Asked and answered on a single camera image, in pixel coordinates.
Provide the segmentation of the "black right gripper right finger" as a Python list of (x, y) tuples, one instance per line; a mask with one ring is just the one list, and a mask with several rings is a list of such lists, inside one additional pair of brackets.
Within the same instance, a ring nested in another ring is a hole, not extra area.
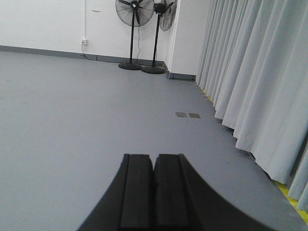
[(154, 167), (156, 231), (270, 231), (223, 198), (183, 154), (160, 154)]

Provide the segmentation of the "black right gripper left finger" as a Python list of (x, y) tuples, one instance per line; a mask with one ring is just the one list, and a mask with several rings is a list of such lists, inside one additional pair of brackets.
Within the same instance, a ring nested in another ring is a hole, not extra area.
[(113, 181), (80, 231), (152, 231), (154, 172), (147, 154), (125, 154)]

